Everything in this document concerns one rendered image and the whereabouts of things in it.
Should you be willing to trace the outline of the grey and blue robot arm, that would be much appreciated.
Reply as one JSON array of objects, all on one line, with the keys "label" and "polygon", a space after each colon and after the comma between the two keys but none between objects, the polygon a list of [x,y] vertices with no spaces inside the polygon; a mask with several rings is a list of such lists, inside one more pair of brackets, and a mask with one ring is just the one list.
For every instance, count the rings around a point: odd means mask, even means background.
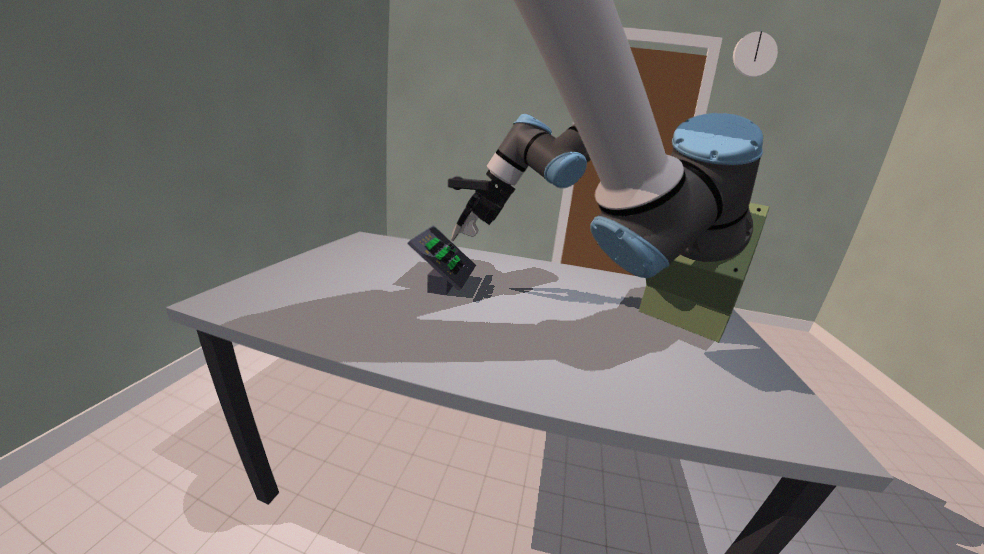
[{"label": "grey and blue robot arm", "polygon": [[613,0],[514,2],[574,125],[555,138],[541,121],[520,115],[490,172],[514,186],[530,166],[567,188],[591,160],[601,210],[592,235],[641,278],[680,254],[702,262],[739,254],[753,232],[761,129],[734,114],[698,115],[676,128],[667,155]]}]

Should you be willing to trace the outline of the dark grey switch panel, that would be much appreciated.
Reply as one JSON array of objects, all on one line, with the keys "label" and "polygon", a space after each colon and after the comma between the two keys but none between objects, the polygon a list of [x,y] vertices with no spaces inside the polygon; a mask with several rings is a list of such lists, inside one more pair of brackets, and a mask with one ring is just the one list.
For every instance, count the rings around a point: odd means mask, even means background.
[{"label": "dark grey switch panel", "polygon": [[407,244],[434,268],[428,274],[428,293],[447,295],[453,286],[460,291],[476,267],[434,225]]}]

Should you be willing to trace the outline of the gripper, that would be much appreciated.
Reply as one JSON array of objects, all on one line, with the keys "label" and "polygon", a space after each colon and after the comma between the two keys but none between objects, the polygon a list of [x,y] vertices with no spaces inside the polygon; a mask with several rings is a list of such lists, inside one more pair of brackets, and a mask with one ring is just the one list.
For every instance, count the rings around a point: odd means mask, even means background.
[{"label": "gripper", "polygon": [[[490,225],[515,190],[511,184],[503,182],[490,170],[487,171],[486,175],[491,179],[489,191],[476,190],[476,193],[472,195],[452,232],[452,241],[456,239],[459,233],[474,237],[479,232],[476,226],[478,218]],[[498,185],[498,188],[495,187],[494,183]],[[485,218],[485,215],[488,216]]]}]

